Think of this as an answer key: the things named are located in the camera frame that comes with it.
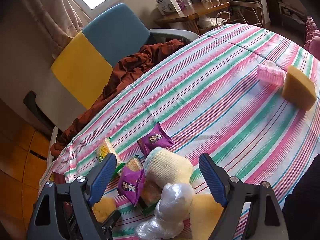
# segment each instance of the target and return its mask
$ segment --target floor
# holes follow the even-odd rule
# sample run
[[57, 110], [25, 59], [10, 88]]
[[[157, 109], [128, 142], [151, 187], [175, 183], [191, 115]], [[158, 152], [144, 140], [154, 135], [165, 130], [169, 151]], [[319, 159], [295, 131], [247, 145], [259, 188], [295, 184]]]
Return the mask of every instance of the floor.
[[26, 239], [48, 149], [49, 141], [0, 100], [0, 222], [12, 240]]
[[305, 36], [302, 33], [296, 32], [291, 29], [286, 29], [282, 26], [275, 25], [266, 25], [265, 29], [272, 31], [274, 33], [278, 33], [281, 36], [286, 37], [287, 39], [295, 42], [299, 46], [303, 47], [305, 44]]

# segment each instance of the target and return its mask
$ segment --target cabinet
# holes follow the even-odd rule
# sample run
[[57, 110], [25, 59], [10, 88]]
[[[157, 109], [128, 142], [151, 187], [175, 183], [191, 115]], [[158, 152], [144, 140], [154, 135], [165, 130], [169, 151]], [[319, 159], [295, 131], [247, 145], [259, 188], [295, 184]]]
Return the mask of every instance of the cabinet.
[[270, 22], [267, 0], [260, 0], [263, 11], [264, 25]]

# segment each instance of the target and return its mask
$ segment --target blue chair back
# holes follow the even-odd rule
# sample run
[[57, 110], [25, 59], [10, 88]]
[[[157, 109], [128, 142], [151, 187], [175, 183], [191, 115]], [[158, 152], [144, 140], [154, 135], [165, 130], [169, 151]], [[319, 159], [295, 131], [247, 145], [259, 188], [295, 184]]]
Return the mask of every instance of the blue chair back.
[[84, 36], [114, 67], [147, 43], [150, 32], [124, 3], [100, 14], [82, 30]]

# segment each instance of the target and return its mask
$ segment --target sponge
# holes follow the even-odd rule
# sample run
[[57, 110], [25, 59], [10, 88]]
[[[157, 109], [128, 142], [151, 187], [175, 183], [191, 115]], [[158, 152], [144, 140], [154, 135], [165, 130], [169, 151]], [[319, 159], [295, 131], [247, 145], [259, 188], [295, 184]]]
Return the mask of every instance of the sponge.
[[104, 222], [116, 209], [116, 201], [112, 197], [102, 197], [101, 200], [92, 207], [92, 211], [99, 223]]
[[211, 194], [193, 196], [190, 223], [193, 240], [207, 240], [218, 223], [223, 207]]
[[282, 97], [300, 109], [308, 111], [316, 102], [313, 82], [294, 66], [289, 66], [284, 80]]

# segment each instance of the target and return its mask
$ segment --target white box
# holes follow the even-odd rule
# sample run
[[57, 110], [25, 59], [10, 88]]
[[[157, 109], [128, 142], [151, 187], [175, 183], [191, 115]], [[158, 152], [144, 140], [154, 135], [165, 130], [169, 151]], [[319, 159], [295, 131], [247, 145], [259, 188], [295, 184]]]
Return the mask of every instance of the white box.
[[163, 12], [179, 12], [180, 6], [176, 0], [156, 0]]

